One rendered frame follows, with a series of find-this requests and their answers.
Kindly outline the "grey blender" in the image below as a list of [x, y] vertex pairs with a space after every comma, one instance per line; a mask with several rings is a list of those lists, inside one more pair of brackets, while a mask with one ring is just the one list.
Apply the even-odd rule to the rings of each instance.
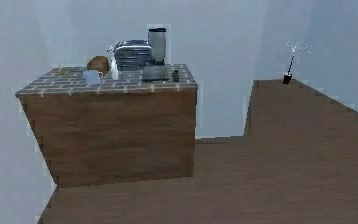
[[151, 47], [151, 55], [145, 63], [142, 81], [167, 81], [168, 76], [165, 67], [166, 29], [164, 27], [150, 28], [148, 44]]

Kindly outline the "wooden counter with tiled top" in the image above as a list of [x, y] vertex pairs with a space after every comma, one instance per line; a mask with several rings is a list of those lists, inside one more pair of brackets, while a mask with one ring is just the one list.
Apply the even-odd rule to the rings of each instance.
[[187, 65], [166, 65], [179, 82], [123, 71], [92, 86], [82, 68], [63, 69], [15, 94], [58, 187], [193, 175], [198, 85]]

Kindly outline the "silver toaster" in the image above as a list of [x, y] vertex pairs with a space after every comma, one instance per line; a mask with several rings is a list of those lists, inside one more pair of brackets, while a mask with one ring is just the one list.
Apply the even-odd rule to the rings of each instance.
[[119, 70], [139, 70], [151, 59], [151, 46], [146, 40], [124, 40], [116, 44], [114, 55]]

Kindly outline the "clear glass bottle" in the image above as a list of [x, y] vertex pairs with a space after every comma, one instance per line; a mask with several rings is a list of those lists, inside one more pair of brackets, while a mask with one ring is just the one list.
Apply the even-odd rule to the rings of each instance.
[[118, 69], [117, 69], [117, 62], [115, 58], [115, 51], [114, 47], [110, 46], [107, 50], [109, 54], [109, 65], [110, 65], [110, 71], [111, 71], [111, 77], [113, 80], [117, 80], [119, 78]]

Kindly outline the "pale blue mug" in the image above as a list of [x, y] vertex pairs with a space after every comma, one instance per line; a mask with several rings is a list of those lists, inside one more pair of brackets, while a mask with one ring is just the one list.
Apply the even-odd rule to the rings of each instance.
[[99, 84], [103, 73], [97, 70], [87, 70], [83, 72], [83, 78], [88, 86]]

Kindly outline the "brown bread loaf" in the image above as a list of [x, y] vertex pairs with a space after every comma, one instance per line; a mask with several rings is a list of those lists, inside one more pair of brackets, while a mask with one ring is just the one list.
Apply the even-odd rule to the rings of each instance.
[[95, 56], [87, 63], [88, 70], [97, 70], [106, 74], [109, 70], [109, 62], [106, 56]]

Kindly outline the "dark red pot with plant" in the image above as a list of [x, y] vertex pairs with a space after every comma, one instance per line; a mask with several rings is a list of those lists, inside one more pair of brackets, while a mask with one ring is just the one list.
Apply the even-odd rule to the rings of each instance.
[[293, 78], [292, 66], [294, 64], [294, 60], [295, 60], [297, 54], [300, 52], [303, 52], [303, 51], [306, 51], [308, 54], [312, 54], [312, 51], [311, 51], [312, 45], [300, 47], [297, 42], [295, 42], [294, 44], [287, 42], [286, 46], [291, 51], [291, 59], [290, 59], [290, 63], [289, 63], [287, 71], [283, 73], [283, 84], [289, 85]]

